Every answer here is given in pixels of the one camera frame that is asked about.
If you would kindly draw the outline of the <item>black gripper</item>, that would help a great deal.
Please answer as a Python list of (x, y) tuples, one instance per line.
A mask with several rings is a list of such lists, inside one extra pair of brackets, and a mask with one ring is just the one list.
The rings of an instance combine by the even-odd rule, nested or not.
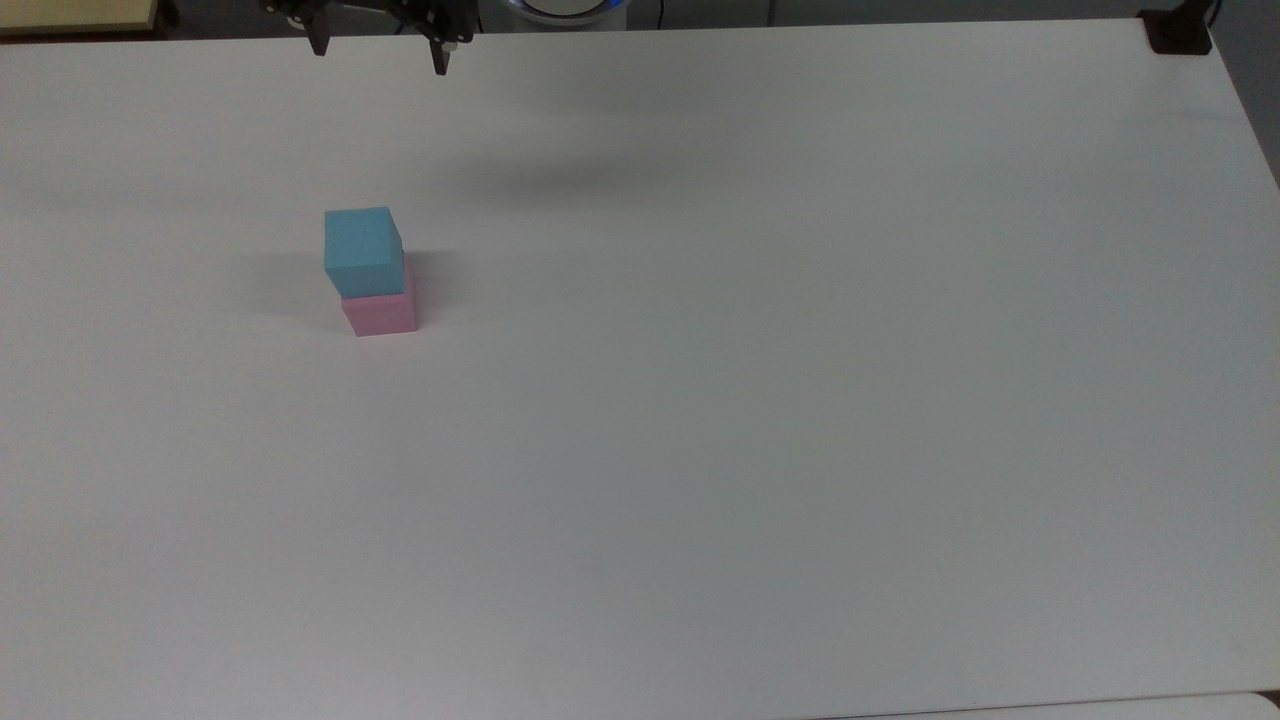
[(332, 31), (330, 6), (352, 6), (380, 13), (430, 41), (436, 76), (448, 73), (452, 44), (468, 44), (477, 32), (476, 1), (262, 1), (262, 12), (285, 18), (301, 28), (316, 56), (324, 56)]

